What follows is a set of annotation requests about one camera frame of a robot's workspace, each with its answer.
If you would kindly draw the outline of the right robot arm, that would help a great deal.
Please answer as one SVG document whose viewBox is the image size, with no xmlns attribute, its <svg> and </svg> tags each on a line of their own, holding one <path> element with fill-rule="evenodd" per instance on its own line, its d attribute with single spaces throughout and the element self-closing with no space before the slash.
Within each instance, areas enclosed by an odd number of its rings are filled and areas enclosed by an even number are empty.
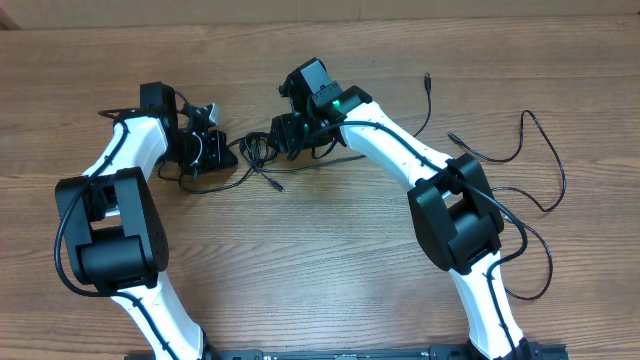
<svg viewBox="0 0 640 360">
<path fill-rule="evenodd" d="M 279 86 L 290 113 L 274 118 L 274 146 L 294 159 L 329 143 L 358 152 L 406 191 L 417 241 L 428 259 L 449 273 L 462 301 L 469 338 L 484 359 L 524 359 L 526 339 L 503 287 L 499 235 L 510 220 L 473 157 L 436 151 L 397 125 L 357 86 L 342 89 L 312 58 Z"/>
</svg>

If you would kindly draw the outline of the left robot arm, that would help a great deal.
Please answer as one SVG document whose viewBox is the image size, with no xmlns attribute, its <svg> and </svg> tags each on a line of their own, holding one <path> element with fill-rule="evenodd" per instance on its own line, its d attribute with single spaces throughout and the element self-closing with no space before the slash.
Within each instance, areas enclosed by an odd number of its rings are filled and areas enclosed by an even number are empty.
<svg viewBox="0 0 640 360">
<path fill-rule="evenodd" d="M 169 280 L 168 240 L 148 180 L 160 161 L 197 176 L 233 167 L 237 158 L 216 128 L 218 106 L 178 106 L 181 97 L 162 82 L 146 83 L 138 107 L 101 111 L 113 122 L 111 141 L 82 175 L 55 187 L 54 263 L 72 292 L 119 304 L 151 346 L 151 358 L 216 359 Z"/>
</svg>

